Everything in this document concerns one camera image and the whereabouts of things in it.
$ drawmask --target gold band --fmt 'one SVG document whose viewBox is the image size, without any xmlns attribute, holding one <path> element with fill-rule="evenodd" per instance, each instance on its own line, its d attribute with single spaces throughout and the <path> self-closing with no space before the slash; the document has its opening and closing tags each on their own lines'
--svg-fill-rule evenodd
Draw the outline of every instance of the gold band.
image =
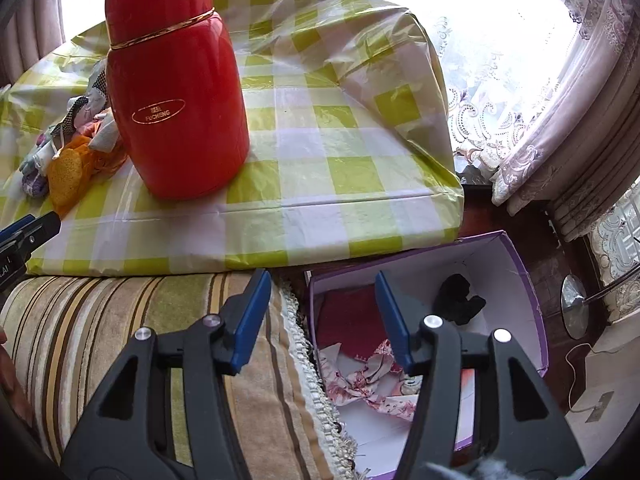
<svg viewBox="0 0 640 480">
<path fill-rule="evenodd" d="M 174 30 L 178 30 L 179 28 L 189 27 L 189 25 L 193 25 L 194 23 L 201 22 L 202 20 L 206 20 L 210 18 L 215 12 L 216 8 L 212 7 L 211 10 L 202 13 L 195 18 L 190 18 L 180 23 L 176 23 L 171 27 L 161 28 L 160 30 L 156 30 L 155 32 L 150 32 L 149 34 L 145 34 L 144 36 L 140 36 L 139 38 L 134 38 L 133 40 L 124 41 L 122 43 L 117 43 L 115 45 L 111 45 L 112 50 L 118 50 L 119 48 L 125 48 L 126 46 L 135 45 L 137 43 L 142 43 L 146 40 L 152 40 L 153 38 L 157 38 L 158 36 L 163 36 L 164 34 L 168 34 L 169 32 L 173 32 Z"/>
</svg>

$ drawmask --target gray fabric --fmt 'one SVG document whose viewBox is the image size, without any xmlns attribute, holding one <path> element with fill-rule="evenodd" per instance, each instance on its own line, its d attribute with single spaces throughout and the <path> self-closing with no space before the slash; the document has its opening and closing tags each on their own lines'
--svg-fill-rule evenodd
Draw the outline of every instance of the gray fabric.
<svg viewBox="0 0 640 480">
<path fill-rule="evenodd" d="M 61 0 L 22 0 L 0 34 L 4 76 L 15 83 L 64 41 Z"/>
<path fill-rule="evenodd" d="M 429 464 L 429 467 L 440 473 L 444 480 L 526 480 L 507 469 L 504 462 L 498 460 L 484 460 L 478 464 L 471 476 L 463 475 L 446 467 Z M 581 467 L 571 476 L 558 480 L 578 480 L 587 472 L 586 467 Z"/>
</svg>

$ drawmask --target black clamp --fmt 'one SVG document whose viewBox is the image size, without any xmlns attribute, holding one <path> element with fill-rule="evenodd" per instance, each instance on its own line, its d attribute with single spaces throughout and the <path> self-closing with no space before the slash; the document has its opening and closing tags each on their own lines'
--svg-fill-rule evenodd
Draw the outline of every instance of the black clamp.
<svg viewBox="0 0 640 480">
<path fill-rule="evenodd" d="M 60 232 L 53 211 L 40 218 L 27 215 L 0 231 L 0 290 L 8 290 L 27 272 L 31 253 Z"/>
<path fill-rule="evenodd" d="M 271 297 L 254 272 L 242 294 L 188 329 L 137 330 L 85 407 L 62 457 L 70 480 L 250 479 L 231 419 L 223 375 L 248 361 Z M 170 369 L 182 368 L 193 467 L 175 461 Z"/>
<path fill-rule="evenodd" d="M 438 466 L 450 467 L 462 368 L 476 371 L 476 397 L 471 460 L 460 472 L 494 458 L 527 479 L 547 480 L 584 465 L 554 398 L 510 332 L 460 332 L 405 295 L 384 272 L 375 287 L 396 362 L 409 375 L 425 375 L 396 480 L 440 479 Z"/>
</svg>

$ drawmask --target floor lamp base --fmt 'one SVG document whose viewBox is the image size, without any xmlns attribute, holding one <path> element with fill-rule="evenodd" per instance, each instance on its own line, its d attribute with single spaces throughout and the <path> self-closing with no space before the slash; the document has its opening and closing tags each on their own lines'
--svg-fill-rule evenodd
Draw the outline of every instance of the floor lamp base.
<svg viewBox="0 0 640 480">
<path fill-rule="evenodd" d="M 561 306 L 564 327 L 572 339 L 582 339 L 589 324 L 589 305 L 584 303 L 584 285 L 573 274 L 562 282 Z"/>
</svg>

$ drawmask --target fringe trim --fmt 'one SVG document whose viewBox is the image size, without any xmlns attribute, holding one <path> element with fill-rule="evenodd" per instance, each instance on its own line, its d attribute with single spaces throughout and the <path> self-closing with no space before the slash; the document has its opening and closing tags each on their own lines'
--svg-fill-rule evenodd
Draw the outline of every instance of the fringe trim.
<svg viewBox="0 0 640 480">
<path fill-rule="evenodd" d="M 298 298 L 293 294 L 288 282 L 280 284 L 280 290 L 284 298 L 282 317 L 285 319 L 285 327 L 293 341 L 293 347 L 289 349 L 296 364 L 298 373 L 304 375 L 305 381 L 301 381 L 302 393 L 307 403 L 313 404 L 314 410 L 311 416 L 318 431 L 318 443 L 329 461 L 334 476 L 339 479 L 357 480 L 353 469 L 356 456 L 356 441 L 345 431 L 340 421 L 340 414 L 334 404 L 326 396 L 322 389 L 322 378 L 319 377 L 316 368 L 308 358 L 312 349 L 311 343 L 305 337 L 305 333 L 298 325 L 296 315 L 298 313 Z"/>
</svg>

